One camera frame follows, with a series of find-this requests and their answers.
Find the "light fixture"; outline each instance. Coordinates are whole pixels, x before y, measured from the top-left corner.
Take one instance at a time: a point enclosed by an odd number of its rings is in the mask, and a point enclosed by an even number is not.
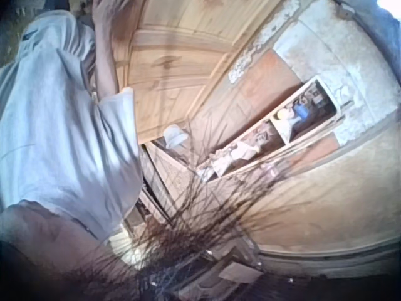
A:
[[[401,1],[398,0],[377,0],[377,5],[390,12],[395,19],[401,19]]]

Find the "peeling plaster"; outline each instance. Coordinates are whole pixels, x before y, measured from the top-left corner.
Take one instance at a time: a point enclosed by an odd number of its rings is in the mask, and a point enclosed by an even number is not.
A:
[[[231,83],[236,83],[245,74],[246,68],[252,63],[253,56],[294,16],[300,7],[300,2],[299,0],[285,0],[282,5],[281,10],[263,26],[252,45],[249,45],[235,62],[228,74]]]
[[[313,2],[273,49],[302,82],[319,75],[340,105],[354,101],[334,130],[341,146],[398,107],[401,89],[383,55],[354,21],[337,18],[331,0]]]

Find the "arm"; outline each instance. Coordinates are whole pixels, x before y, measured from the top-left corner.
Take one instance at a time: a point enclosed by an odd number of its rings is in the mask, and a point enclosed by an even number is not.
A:
[[[112,49],[112,23],[130,0],[94,0],[96,37],[96,89],[98,99],[118,93],[118,79]]]
[[[96,26],[96,89],[98,99],[118,93],[117,72],[112,50],[111,27]]]

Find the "hand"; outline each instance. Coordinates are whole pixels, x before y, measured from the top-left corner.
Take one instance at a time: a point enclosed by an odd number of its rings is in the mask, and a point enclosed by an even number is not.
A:
[[[113,20],[133,0],[93,0],[93,22],[95,27],[111,29]]]

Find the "white wall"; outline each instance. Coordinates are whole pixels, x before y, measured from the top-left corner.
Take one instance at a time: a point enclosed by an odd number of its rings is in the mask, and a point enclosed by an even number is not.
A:
[[[340,145],[397,109],[401,89],[382,54],[354,21],[336,17],[331,0],[317,0],[279,37],[273,49],[306,82],[320,75],[339,104],[355,106],[335,130]]]

